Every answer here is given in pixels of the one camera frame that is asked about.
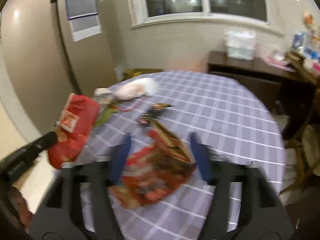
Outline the person's left hand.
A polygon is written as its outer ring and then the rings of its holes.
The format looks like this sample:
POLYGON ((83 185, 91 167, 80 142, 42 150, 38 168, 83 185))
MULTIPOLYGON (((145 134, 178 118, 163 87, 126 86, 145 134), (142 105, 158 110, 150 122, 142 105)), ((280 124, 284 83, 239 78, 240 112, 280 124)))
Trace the person's left hand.
POLYGON ((16 187, 12 188, 11 198, 16 202, 15 208, 22 228, 25 232, 28 232, 34 214, 29 210, 27 201, 23 198, 22 194, 16 187))

